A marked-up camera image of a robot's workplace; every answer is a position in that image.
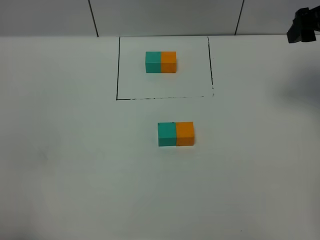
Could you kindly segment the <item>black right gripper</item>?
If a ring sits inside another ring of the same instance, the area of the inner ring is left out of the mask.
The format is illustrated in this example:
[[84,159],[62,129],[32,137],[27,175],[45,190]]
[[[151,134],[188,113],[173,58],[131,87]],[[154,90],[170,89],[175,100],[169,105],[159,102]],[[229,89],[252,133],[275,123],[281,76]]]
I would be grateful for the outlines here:
[[301,8],[295,12],[292,25],[286,33],[290,44],[314,42],[315,32],[320,31],[320,6]]

